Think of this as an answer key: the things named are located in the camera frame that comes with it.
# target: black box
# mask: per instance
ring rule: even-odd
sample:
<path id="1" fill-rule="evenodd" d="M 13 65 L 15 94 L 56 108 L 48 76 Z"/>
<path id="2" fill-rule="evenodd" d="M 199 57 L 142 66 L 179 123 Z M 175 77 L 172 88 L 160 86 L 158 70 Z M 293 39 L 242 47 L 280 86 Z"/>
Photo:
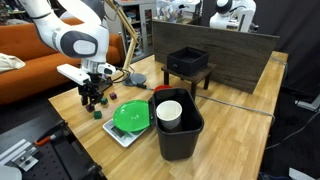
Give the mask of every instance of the black box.
<path id="1" fill-rule="evenodd" d="M 167 68 L 186 76 L 206 68 L 209 53 L 191 47 L 183 48 L 167 56 Z"/>
<path id="2" fill-rule="evenodd" d="M 181 104 L 182 114 L 178 131 L 168 132 L 156 115 L 157 106 L 163 101 L 174 100 Z M 190 93 L 183 88 L 162 89 L 149 100 L 151 124 L 156 126 L 160 152 L 168 161 L 185 159 L 192 156 L 199 133 L 204 126 L 203 118 Z"/>

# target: white paper cup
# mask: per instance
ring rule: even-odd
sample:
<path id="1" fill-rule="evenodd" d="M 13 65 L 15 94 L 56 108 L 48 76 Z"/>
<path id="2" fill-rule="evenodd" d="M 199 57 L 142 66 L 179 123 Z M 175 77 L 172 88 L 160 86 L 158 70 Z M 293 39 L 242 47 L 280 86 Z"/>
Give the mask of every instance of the white paper cup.
<path id="1" fill-rule="evenodd" d="M 160 103 L 156 112 L 161 124 L 167 129 L 177 127 L 181 121 L 182 107 L 176 101 L 168 100 Z"/>

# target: green bowl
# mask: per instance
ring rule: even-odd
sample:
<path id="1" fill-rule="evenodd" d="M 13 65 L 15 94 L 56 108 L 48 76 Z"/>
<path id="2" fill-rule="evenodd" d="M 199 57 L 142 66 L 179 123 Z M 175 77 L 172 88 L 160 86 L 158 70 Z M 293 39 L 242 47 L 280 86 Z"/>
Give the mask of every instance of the green bowl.
<path id="1" fill-rule="evenodd" d="M 140 131 L 150 125 L 148 102 L 133 100 L 122 104 L 113 114 L 114 125 L 122 131 Z"/>

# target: gray wire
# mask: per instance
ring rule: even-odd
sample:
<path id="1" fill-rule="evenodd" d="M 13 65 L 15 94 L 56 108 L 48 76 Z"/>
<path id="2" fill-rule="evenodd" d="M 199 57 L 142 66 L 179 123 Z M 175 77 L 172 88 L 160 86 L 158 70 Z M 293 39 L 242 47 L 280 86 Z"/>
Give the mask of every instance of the gray wire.
<path id="1" fill-rule="evenodd" d="M 133 76 L 133 74 L 136 72 L 130 65 L 129 65 L 129 68 L 132 70 L 132 73 L 131 73 L 131 75 L 130 75 L 130 77 L 131 76 Z"/>
<path id="2" fill-rule="evenodd" d="M 225 104 L 225 105 L 233 106 L 233 107 L 236 107 L 236 108 L 245 109 L 245 110 L 248 110 L 248 111 L 253 111 L 253 112 L 260 113 L 260 114 L 271 116 L 272 117 L 271 126 L 274 124 L 274 122 L 276 120 L 276 118 L 275 118 L 275 116 L 273 114 L 270 114 L 270 113 L 267 113 L 267 112 L 264 112 L 264 111 L 260 111 L 260 110 L 257 110 L 257 109 L 244 107 L 244 106 L 238 106 L 238 105 L 235 105 L 235 104 L 227 103 L 227 102 L 224 102 L 224 101 L 220 101 L 220 100 L 217 100 L 217 99 L 214 99 L 214 98 L 211 98 L 211 97 L 207 97 L 207 96 L 203 96 L 203 95 L 199 95 L 199 94 L 197 94 L 196 96 L 202 97 L 204 99 L 209 99 L 209 100 L 212 100 L 212 101 L 216 101 L 216 102 L 221 103 L 221 104 Z"/>
<path id="3" fill-rule="evenodd" d="M 117 6 L 116 9 L 115 9 L 115 11 L 114 11 L 115 14 L 114 14 L 114 18 L 113 18 L 113 19 L 111 19 L 111 18 L 108 16 L 107 13 L 105 13 L 105 17 L 107 17 L 110 21 L 115 21 L 116 18 L 117 18 L 118 11 L 119 11 L 119 6 Z"/>
<path id="4" fill-rule="evenodd" d="M 285 61 L 283 61 L 283 60 L 281 60 L 281 59 L 279 59 L 277 57 L 271 56 L 270 58 L 275 60 L 275 61 L 278 61 L 279 63 L 281 63 L 284 66 L 287 66 L 287 62 L 285 62 Z"/>
<path id="5" fill-rule="evenodd" d="M 290 135 L 288 135 L 287 137 L 285 137 L 284 139 L 282 139 L 279 143 L 266 147 L 266 150 L 267 150 L 267 149 L 274 148 L 274 147 L 276 147 L 276 146 L 279 146 L 279 145 L 280 145 L 282 142 L 284 142 L 285 140 L 289 139 L 290 137 L 292 137 L 292 136 L 298 134 L 299 132 L 301 132 L 302 130 L 304 130 L 304 128 L 306 128 L 307 125 L 308 125 L 310 122 L 312 122 L 312 121 L 314 120 L 314 118 L 315 118 L 318 114 L 319 114 L 319 111 L 317 111 L 317 113 L 315 113 L 315 114 L 307 121 L 307 123 L 306 123 L 302 128 L 300 128 L 298 131 L 296 131 L 296 132 L 294 132 L 294 133 L 291 133 Z"/>

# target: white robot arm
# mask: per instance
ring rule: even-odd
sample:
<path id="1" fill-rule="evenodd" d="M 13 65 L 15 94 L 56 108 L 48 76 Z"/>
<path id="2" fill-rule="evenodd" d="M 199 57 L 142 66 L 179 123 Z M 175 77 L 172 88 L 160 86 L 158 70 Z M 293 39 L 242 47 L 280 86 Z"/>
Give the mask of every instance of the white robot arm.
<path id="1" fill-rule="evenodd" d="M 108 29 L 101 26 L 99 17 L 80 0 L 69 0 L 69 4 L 72 2 L 76 8 L 89 9 L 92 12 L 78 14 L 81 16 L 79 19 L 85 22 L 74 26 L 61 21 L 46 0 L 19 1 L 33 20 L 43 43 L 71 58 L 81 58 L 80 69 L 68 64 L 58 66 L 57 69 L 80 85 L 79 94 L 83 96 L 82 104 L 86 105 L 86 99 L 90 98 L 90 107 L 87 109 L 92 111 L 94 104 L 98 103 L 103 96 L 103 93 L 98 92 L 97 84 L 101 80 L 98 76 L 101 74 L 113 75 L 116 71 L 114 66 L 106 63 L 109 47 Z"/>
<path id="2" fill-rule="evenodd" d="M 253 0 L 217 0 L 217 13 L 210 18 L 210 27 L 248 32 L 255 11 Z"/>

